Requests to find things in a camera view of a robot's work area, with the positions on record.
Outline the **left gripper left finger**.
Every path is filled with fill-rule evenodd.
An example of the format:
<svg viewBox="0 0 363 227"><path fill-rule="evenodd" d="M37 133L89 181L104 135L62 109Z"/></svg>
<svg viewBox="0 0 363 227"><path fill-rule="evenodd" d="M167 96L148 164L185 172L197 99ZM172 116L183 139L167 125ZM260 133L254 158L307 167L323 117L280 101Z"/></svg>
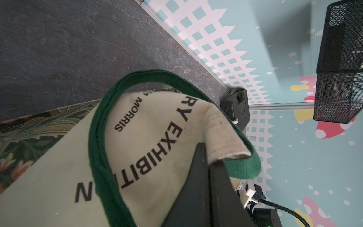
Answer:
<svg viewBox="0 0 363 227"><path fill-rule="evenodd" d="M187 179L163 222L164 227L209 227L209 165L204 143L198 143Z"/></svg>

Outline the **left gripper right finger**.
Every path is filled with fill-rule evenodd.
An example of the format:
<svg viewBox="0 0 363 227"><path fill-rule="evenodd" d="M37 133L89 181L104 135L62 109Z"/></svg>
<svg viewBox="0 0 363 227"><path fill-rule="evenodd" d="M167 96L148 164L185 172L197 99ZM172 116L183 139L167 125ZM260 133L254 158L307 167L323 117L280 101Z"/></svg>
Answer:
<svg viewBox="0 0 363 227"><path fill-rule="evenodd" d="M213 227L253 227L254 223L234 191L222 160L209 167L210 215Z"/></svg>

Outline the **beige canvas tote bag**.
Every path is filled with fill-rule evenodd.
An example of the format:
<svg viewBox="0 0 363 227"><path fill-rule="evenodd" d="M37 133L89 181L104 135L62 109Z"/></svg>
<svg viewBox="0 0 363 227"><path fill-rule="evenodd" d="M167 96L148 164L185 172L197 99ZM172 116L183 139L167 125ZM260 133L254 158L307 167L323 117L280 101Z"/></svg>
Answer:
<svg viewBox="0 0 363 227"><path fill-rule="evenodd" d="M164 70L100 101L1 124L1 226L163 227L196 145L236 192L261 171L246 136L203 92Z"/></svg>

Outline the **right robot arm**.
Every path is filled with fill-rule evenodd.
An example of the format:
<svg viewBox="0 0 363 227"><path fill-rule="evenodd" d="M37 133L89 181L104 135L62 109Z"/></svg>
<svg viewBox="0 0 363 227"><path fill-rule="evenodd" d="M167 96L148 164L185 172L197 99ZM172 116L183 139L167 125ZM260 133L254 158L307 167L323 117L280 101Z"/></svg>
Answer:
<svg viewBox="0 0 363 227"><path fill-rule="evenodd" d="M312 227L305 218L297 212L266 200L262 187L250 181L243 182L236 191L240 201L249 213L256 227L281 227L279 211L286 212L302 223L304 227Z"/></svg>

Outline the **black plastic tool case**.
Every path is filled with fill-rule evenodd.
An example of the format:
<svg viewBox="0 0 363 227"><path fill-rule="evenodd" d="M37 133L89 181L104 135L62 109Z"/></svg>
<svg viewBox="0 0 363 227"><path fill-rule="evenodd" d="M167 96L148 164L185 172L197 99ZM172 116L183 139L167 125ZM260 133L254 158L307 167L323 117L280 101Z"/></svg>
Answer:
<svg viewBox="0 0 363 227"><path fill-rule="evenodd" d="M248 94L246 89L238 89L232 95L220 101L220 108L241 131L250 122Z"/></svg>

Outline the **black box in basket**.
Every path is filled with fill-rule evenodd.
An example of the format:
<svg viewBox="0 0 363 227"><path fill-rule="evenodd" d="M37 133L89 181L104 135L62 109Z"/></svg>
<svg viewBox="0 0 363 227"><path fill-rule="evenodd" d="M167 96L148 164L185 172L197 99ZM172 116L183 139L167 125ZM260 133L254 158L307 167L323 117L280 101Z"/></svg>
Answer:
<svg viewBox="0 0 363 227"><path fill-rule="evenodd" d="M318 60L318 74L339 71L345 28L345 24L338 24L324 29Z"/></svg>

